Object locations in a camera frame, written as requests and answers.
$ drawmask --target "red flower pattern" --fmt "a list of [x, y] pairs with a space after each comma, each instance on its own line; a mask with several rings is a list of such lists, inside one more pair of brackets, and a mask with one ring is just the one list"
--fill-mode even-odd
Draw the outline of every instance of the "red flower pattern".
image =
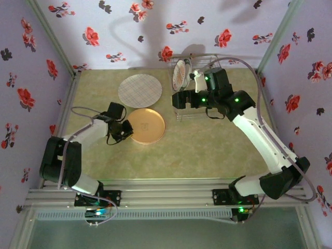
[[289, 56], [289, 50], [291, 48], [290, 44], [284, 45], [280, 48], [279, 54], [278, 54], [278, 60], [279, 64], [281, 65], [284, 60], [287, 59]]
[[290, 113], [293, 110], [296, 110], [299, 107], [300, 96], [290, 95], [288, 100], [285, 102], [287, 113]]
[[265, 81], [266, 81], [266, 78], [265, 78], [265, 77], [261, 79], [261, 85], [262, 85], [263, 87], [265, 87]]
[[29, 43], [29, 37], [24, 33], [23, 34], [23, 41], [24, 43], [28, 44]]
[[311, 77], [311, 82], [313, 83], [318, 83], [321, 79], [321, 75], [319, 73], [315, 73], [312, 77]]
[[332, 161], [327, 163], [326, 169], [328, 170], [329, 174], [332, 176]]
[[46, 60], [47, 68], [50, 76], [55, 79], [58, 76], [58, 70], [56, 69], [56, 65], [52, 60]]
[[142, 2], [142, 6], [145, 9], [152, 9], [154, 5], [154, 2], [152, 2], [151, 0], [143, 0]]
[[33, 98], [31, 98], [30, 92], [27, 89], [19, 88], [17, 89], [17, 93], [19, 95], [21, 105], [23, 105], [24, 108], [28, 108], [30, 111], [30, 109], [35, 106], [36, 102]]
[[141, 11], [140, 7], [139, 7], [139, 4], [136, 4], [136, 3], [133, 3], [130, 7], [132, 9], [132, 11], [134, 12], [139, 12]]
[[323, 80], [332, 77], [332, 62], [328, 63], [326, 67], [323, 67], [322, 74], [323, 74]]
[[139, 20], [143, 21], [146, 18], [147, 14], [146, 11], [140, 11], [139, 12]]
[[159, 52], [159, 61], [168, 62], [171, 61], [170, 57], [173, 55], [173, 50], [169, 46], [165, 46], [161, 52]]
[[54, 131], [55, 131], [55, 130], [56, 130], [56, 125], [54, 125], [54, 124], [51, 125], [51, 126], [50, 126], [50, 132], [51, 132], [52, 135], [54, 135]]
[[229, 32], [229, 29], [225, 29], [218, 37], [218, 46], [219, 47], [227, 47], [227, 42], [230, 41], [232, 35]]
[[24, 18], [21, 20], [22, 27], [24, 28], [24, 31], [29, 34], [32, 32], [32, 28], [30, 23], [28, 23]]
[[324, 66], [324, 64], [322, 61], [317, 61], [316, 65], [315, 65], [316, 71], [320, 71], [323, 66]]
[[86, 36], [86, 39], [88, 40], [89, 44], [91, 44], [92, 46], [99, 46], [98, 33], [96, 31], [94, 31], [91, 27], [87, 27], [87, 29], [85, 30], [85, 36]]

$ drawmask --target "table surface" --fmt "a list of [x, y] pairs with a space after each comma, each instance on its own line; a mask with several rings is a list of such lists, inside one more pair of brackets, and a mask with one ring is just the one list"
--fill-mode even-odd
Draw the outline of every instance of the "table surface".
[[[246, 69], [227, 70], [234, 91], [245, 90], [255, 100], [257, 86]], [[150, 74], [162, 85], [160, 100], [150, 108], [166, 122], [164, 137], [151, 145], [141, 145], [130, 138], [115, 146], [100, 139], [82, 154], [82, 171], [96, 179], [139, 178], [237, 178], [267, 170], [266, 164], [249, 139], [228, 119], [203, 118], [176, 121], [171, 104], [171, 82], [168, 70], [88, 70], [78, 83], [73, 106], [107, 110], [110, 102], [121, 103], [118, 87], [134, 74]], [[268, 124], [262, 102], [261, 112]], [[134, 109], [128, 107], [128, 114]], [[94, 115], [87, 110], [81, 113]], [[67, 134], [89, 122], [70, 114]]]

